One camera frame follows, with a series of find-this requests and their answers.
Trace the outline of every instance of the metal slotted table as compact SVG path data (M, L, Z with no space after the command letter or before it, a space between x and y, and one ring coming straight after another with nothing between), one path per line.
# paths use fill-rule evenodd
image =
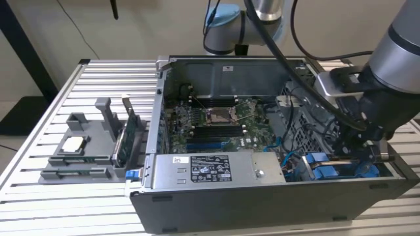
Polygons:
M346 66L341 61L321 62L319 65L325 70ZM83 112L86 119L101 119L93 104L97 97L110 97L111 111L125 119L121 94L127 94L135 113L149 120L154 76L153 61L91 60L77 66L0 176L1 236L147 235L125 197L125 183L38 185L37 181L47 156L53 154L67 128L67 114ZM390 144L420 174L420 127L413 121L397 129ZM374 204L353 221L182 235L298 234L420 235L420 186L398 199Z

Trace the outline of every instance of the robotic arm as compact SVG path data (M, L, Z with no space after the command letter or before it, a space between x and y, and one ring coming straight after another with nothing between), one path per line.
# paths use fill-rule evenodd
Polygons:
M359 152L373 141L373 156L391 160L383 143L420 112L420 33L411 28L418 10L420 1L406 0L363 67L337 68L317 76L318 92L326 97L333 94L329 100L366 125L365 131L357 131L338 122L335 155L345 155L343 147Z
M235 5L221 4L213 21L207 21L209 30L203 36L203 48L210 54L225 55L239 44L266 44L269 47L262 33L281 42L291 1L251 0L250 4L245 0L245 3L247 8L251 6L263 29L257 29L255 17L250 17L249 12L239 11ZM335 110L331 114L339 126L333 145L337 156L353 154L363 159L373 155L378 161L391 160L386 155L385 140L420 112L420 33L410 27L418 22L418 10L420 1L406 0L363 67L338 68L318 75L317 93L339 110L327 107L330 104L322 105L326 110ZM342 117L351 118L363 128L351 128L342 122ZM371 144L370 148L366 148L366 142Z
M282 43L291 1L251 0L251 2L265 30L271 38ZM210 55L226 55L238 45L263 45L246 12L241 11L235 4L219 3L209 9L205 28L203 49Z

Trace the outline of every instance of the blue clip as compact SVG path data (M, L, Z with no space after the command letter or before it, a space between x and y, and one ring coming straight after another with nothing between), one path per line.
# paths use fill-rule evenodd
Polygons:
M129 170L125 172L125 179L126 180L138 180L139 179L139 171L138 170Z

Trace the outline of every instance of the black cable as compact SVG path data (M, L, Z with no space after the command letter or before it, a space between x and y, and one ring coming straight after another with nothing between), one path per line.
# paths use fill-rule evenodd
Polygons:
M207 1L207 9L206 9L206 11L205 11L205 16L203 16L202 35L205 34L205 21L206 21L206 18L207 18L209 9L210 9L210 0Z
M6 149L9 149L9 150L11 150L11 151L17 151L15 149L13 149L13 148L10 148L10 147L7 147L7 146L3 146L3 145L1 145L1 144L0 144L0 147L6 148Z
M366 129L366 126L362 122L355 122L347 115L345 115L334 106L325 100L325 98L315 92L315 90L305 83L305 81L299 78L299 76L295 74L294 70L287 65L287 61L273 41L270 38L269 33L266 32L262 22L259 18L257 17L257 14L254 12L253 3L250 0L245 0L245 6L246 6L246 13L247 17L253 23L253 26L266 44L266 47L275 57L279 65L283 67L286 73L291 77L291 80L298 84L299 87L303 88L303 90L307 92L307 94L315 99L315 101L319 103L319 105L325 108L325 110L339 120L345 125L350 126L353 129L363 131Z
M294 112L294 107L293 107L293 102L291 102L291 98L290 98L289 120L287 120L286 130L283 131L283 134L282 134L282 137L281 137L281 148L282 148L282 150L283 150L285 152L290 152L290 151L286 149L283 143L285 143L285 140L286 140L286 136L287 136L290 127L291 127L293 112Z
M299 44L299 41L297 39L295 36L295 30L294 30L294 12L295 12L295 6L297 6L297 0L293 1L291 4L291 9L290 9L290 32L291 32L291 37L293 37L293 41L295 43L295 46L298 47L298 49L301 50L302 54L310 58L311 60L338 60L338 59L343 59L343 58L351 58L351 57L357 57L357 56L363 56L363 55L370 55L373 53L373 51L362 51L358 53L350 53L350 54L345 54L345 55L339 55L339 56L334 56L334 57L326 57L326 58L319 58L313 56L311 54L307 53L307 51L302 48L302 45Z
M326 123L323 132L322 132L322 134L321 134L322 144L323 144L323 146L327 148L327 151L329 151L330 153L333 152L333 150L331 150L330 146L329 146L327 143L326 143L325 135L326 135L326 132L327 132L329 127L330 127L330 125L331 125L333 122L334 122L334 119L331 119L331 120Z
M70 17L69 14L66 13L66 11L65 11L65 9L63 9L61 3L59 3L59 0L55 0L55 1L57 1L58 5L59 5L62 11L63 11L63 14L66 15L67 19L71 21L71 23L73 23L73 25L74 25L74 27L75 27L75 29L77 29L77 31L78 31L78 34L79 34L79 36L81 36L81 39L83 40L83 43L85 43L86 46L90 48L90 50L91 50L91 52L94 53L97 59L99 59L99 58L98 58L98 55L97 55L97 53L95 53L95 51L91 49L90 45L89 45L87 42L85 41L83 34L81 33L81 31L79 31L79 29L78 29L78 27L77 27L77 25L75 25L75 23L74 23L71 17Z
M205 38L206 38L209 30L210 30L210 24L211 24L211 22L214 20L218 4L219 4L219 0L217 0L215 6L214 6L214 8L213 8L213 10L210 11L210 14L209 14L209 19L206 20L206 27L205 27L205 30L203 30L203 37L202 37L202 47L203 48L205 48Z

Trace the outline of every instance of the green circuit board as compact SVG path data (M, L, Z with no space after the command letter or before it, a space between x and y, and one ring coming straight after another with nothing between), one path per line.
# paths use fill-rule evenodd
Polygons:
M259 152L274 144L274 135L265 118L262 105L255 100L238 99L233 107L190 107L179 102L165 110L167 119L170 153L231 152L253 150ZM187 149L187 139L193 138L194 128L205 126L239 126L241 135L218 137L219 148Z

